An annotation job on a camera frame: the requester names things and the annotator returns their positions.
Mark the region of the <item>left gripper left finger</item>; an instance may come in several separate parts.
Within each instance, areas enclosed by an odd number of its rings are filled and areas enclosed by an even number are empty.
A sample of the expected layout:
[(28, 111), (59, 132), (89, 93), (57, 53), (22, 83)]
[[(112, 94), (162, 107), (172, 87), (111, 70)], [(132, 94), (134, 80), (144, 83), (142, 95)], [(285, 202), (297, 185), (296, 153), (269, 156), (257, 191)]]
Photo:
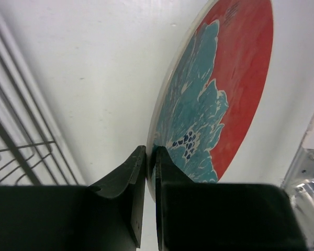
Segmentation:
[(143, 145), (90, 186), (0, 186), (0, 250), (136, 250)]

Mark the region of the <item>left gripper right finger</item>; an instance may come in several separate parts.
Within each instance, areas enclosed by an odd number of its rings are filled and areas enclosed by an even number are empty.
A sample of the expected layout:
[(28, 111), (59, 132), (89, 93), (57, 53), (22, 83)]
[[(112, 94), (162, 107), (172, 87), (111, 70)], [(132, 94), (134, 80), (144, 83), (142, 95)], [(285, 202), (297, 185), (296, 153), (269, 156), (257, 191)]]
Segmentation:
[(155, 160), (159, 250), (307, 250), (282, 189), (195, 183), (164, 147)]

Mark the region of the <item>red and teal floral plate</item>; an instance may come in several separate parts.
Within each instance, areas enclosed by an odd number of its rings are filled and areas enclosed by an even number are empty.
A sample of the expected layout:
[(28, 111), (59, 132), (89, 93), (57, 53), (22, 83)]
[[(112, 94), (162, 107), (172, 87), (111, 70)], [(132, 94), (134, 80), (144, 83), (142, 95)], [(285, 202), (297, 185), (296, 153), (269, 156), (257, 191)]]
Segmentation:
[(218, 182), (239, 150), (262, 98), (274, 22), (271, 1), (209, 1), (169, 66), (147, 141), (155, 194), (156, 149), (194, 182)]

